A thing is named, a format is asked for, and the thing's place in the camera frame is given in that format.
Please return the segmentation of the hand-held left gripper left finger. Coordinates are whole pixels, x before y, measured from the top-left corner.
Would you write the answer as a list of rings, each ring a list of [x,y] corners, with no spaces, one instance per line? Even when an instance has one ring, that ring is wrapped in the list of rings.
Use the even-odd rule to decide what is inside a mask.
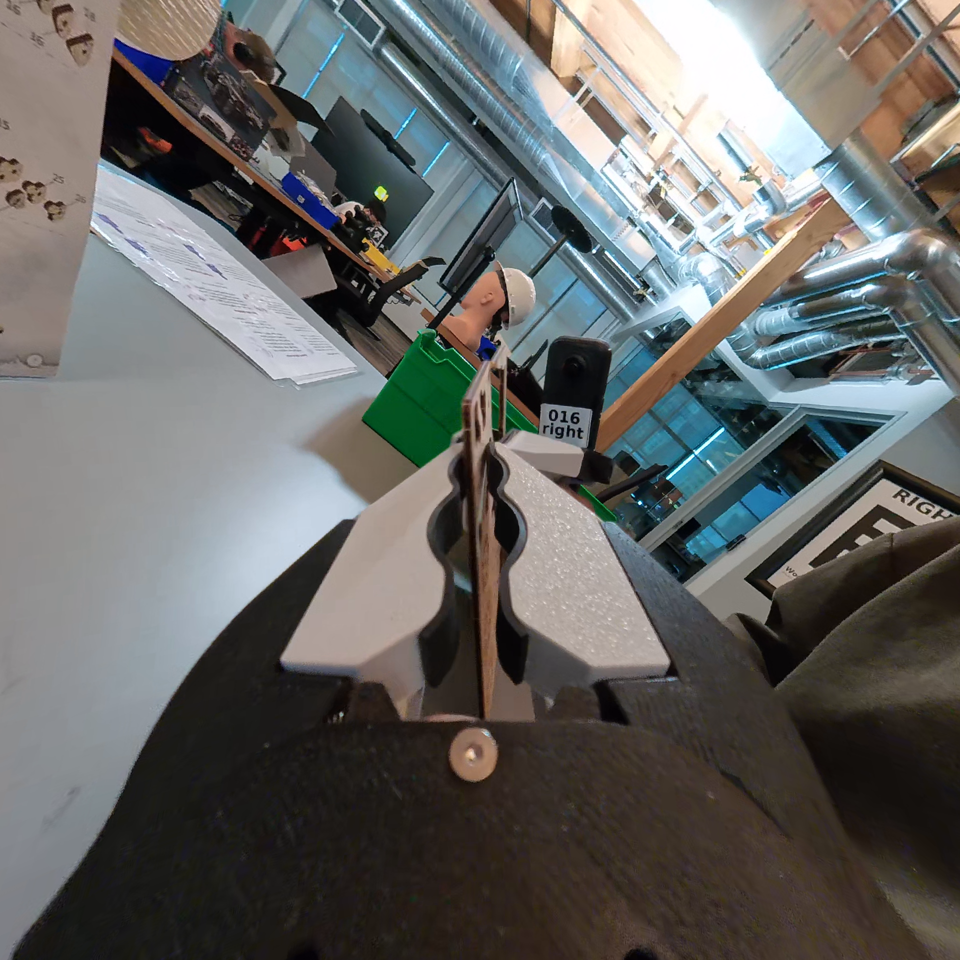
[[[453,442],[356,517],[280,656],[285,671],[376,684],[402,719],[426,717],[426,691],[460,646],[464,452]]]

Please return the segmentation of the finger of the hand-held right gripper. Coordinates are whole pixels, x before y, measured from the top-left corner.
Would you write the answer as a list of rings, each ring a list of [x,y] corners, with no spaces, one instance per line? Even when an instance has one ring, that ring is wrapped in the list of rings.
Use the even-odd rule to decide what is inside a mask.
[[[498,447],[512,452],[553,479],[591,479],[590,451],[556,438],[528,431],[510,431]]]

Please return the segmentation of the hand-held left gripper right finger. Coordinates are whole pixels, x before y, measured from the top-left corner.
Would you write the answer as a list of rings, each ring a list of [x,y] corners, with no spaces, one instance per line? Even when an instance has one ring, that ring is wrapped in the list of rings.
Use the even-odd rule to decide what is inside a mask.
[[[567,688],[666,679],[670,654],[594,510],[503,442],[489,479],[503,674],[550,703]]]

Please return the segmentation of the wooden parts sheet with wheels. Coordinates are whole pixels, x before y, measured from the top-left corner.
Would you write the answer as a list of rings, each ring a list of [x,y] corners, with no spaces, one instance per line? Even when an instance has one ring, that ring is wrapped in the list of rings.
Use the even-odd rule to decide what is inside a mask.
[[[496,537],[496,504],[491,462],[496,441],[508,421],[508,370],[511,357],[501,338],[490,361],[479,367],[462,400],[461,489],[463,532],[467,539],[473,626],[476,641],[479,711],[493,714],[498,664],[498,581],[500,547]]]

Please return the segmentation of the grey desk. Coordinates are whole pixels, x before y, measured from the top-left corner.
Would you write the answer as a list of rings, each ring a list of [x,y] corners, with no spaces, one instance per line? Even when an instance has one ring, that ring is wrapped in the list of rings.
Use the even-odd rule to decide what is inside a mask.
[[[362,421],[381,373],[219,223],[177,208],[356,371],[269,379],[88,236],[57,375],[2,380],[2,958],[210,643],[416,469]]]

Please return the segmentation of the white hard hat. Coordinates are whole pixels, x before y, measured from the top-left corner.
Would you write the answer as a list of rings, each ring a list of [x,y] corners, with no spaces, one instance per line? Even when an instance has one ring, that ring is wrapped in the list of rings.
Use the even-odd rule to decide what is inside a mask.
[[[522,270],[505,268],[498,260],[493,266],[503,294],[503,305],[494,314],[491,325],[498,330],[509,330],[524,323],[533,311],[536,287],[533,279]]]

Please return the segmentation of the black disc stand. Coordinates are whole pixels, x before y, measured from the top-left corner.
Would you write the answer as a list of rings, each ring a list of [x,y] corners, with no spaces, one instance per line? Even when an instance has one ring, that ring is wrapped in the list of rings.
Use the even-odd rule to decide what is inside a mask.
[[[571,246],[580,254],[589,254],[594,249],[594,240],[577,216],[568,208],[554,205],[550,209],[550,222],[558,236],[544,255],[528,271],[533,280],[565,246]]]

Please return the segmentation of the slim black monitor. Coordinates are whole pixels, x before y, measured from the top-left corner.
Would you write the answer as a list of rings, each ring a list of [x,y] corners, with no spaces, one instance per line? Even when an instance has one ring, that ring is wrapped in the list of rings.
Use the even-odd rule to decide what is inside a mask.
[[[494,263],[499,247],[523,219],[519,184],[512,176],[447,265],[439,281],[440,288],[457,298],[466,294]]]

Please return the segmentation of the black office chair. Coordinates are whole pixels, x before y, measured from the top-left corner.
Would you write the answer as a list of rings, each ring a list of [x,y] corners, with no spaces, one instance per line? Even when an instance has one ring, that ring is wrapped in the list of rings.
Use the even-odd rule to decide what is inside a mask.
[[[353,318],[359,327],[369,332],[374,340],[379,340],[377,334],[373,332],[373,327],[388,300],[400,294],[410,284],[420,280],[430,268],[446,264],[447,261],[444,258],[426,256],[396,275],[382,280],[369,270],[347,259],[343,262],[341,270],[333,274],[334,290],[322,294],[320,298],[333,312],[342,311]]]

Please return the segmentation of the black video bar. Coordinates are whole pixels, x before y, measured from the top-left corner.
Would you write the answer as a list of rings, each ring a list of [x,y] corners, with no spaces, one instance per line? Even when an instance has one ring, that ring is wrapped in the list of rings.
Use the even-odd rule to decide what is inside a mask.
[[[390,131],[380,124],[373,114],[370,114],[366,109],[361,109],[360,116],[366,128],[384,148],[396,157],[406,168],[415,171],[416,159],[402,146],[399,140],[393,137]]]

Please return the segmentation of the large black monitor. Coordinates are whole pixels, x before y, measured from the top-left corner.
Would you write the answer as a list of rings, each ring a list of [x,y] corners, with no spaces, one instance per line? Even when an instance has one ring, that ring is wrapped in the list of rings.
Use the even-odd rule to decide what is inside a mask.
[[[360,111],[340,96],[310,143],[333,168],[345,200],[377,198],[386,207],[387,246],[396,244],[434,195],[416,171],[406,168],[364,125]]]

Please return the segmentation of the blue storage bin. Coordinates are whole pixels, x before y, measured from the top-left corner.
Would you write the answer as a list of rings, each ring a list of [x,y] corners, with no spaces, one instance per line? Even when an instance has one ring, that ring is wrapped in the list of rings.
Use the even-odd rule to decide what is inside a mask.
[[[331,230],[340,225],[337,213],[329,208],[321,198],[314,193],[293,172],[287,172],[280,182],[283,193],[294,204],[325,230]]]
[[[173,60],[141,51],[125,43],[119,37],[114,39],[114,50],[119,52],[127,61],[143,73],[145,77],[159,87],[163,86],[174,66]]]

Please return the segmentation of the person's olive clothing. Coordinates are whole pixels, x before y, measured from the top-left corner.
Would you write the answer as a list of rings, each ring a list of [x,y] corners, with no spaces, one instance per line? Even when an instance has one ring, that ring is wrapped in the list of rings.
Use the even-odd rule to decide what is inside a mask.
[[[882,534],[726,627],[786,706],[874,879],[959,956],[959,519]]]

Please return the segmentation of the black printed toy box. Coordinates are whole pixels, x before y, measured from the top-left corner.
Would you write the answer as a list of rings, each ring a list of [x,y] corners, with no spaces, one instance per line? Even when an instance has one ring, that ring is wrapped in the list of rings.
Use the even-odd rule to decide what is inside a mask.
[[[163,89],[185,112],[237,155],[250,159],[276,111],[217,49],[175,63]]]

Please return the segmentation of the instruction booklet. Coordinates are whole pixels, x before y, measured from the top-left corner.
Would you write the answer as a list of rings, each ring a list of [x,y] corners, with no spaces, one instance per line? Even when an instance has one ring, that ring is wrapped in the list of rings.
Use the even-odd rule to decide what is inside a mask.
[[[1,3],[1,376],[52,378],[90,232],[119,2]]]

